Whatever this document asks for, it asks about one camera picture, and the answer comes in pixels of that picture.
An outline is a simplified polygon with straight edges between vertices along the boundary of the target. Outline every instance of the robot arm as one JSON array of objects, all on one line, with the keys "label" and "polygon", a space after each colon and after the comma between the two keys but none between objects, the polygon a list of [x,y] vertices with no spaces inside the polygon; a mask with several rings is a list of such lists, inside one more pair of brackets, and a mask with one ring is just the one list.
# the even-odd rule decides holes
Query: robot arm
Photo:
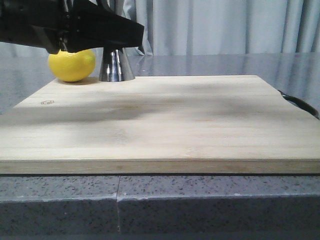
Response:
[{"label": "robot arm", "polygon": [[142,44],[144,27],[113,13],[104,0],[0,0],[0,42],[50,54]]}]

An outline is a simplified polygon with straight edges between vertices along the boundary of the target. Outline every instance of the logo mark on cutting board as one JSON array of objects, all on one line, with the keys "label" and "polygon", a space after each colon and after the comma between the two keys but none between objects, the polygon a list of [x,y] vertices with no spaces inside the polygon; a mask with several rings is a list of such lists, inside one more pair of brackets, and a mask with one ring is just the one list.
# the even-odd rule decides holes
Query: logo mark on cutting board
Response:
[{"label": "logo mark on cutting board", "polygon": [[41,102],[41,105],[49,105],[49,104],[53,104],[55,101],[53,100],[45,100]]}]

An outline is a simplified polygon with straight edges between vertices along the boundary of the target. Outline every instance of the stainless steel jigger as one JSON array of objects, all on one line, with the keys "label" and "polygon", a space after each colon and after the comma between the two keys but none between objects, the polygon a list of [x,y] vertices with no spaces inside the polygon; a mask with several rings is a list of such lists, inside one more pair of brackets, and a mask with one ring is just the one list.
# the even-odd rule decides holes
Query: stainless steel jigger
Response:
[{"label": "stainless steel jigger", "polygon": [[[121,16],[124,0],[108,0],[108,5],[115,14]],[[104,47],[99,81],[122,82],[133,79],[135,79],[135,76],[129,64],[126,49],[122,48],[110,51]]]}]

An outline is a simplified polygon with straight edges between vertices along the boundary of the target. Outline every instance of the cutting board edge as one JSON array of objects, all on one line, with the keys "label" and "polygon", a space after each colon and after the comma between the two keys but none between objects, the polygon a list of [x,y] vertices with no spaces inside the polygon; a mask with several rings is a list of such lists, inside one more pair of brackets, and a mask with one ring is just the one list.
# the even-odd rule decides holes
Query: cutting board edge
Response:
[{"label": "cutting board edge", "polygon": [[14,174],[320,174],[320,159],[1,161],[0,175]]}]

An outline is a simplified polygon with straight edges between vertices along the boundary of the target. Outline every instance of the yellow lemon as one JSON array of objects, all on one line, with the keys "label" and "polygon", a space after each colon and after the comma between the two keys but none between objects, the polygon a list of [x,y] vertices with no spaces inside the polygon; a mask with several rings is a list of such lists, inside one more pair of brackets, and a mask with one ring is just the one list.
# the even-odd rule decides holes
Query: yellow lemon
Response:
[{"label": "yellow lemon", "polygon": [[95,69],[96,56],[91,49],[70,53],[59,51],[50,54],[48,65],[51,72],[65,82],[76,82],[88,77]]}]

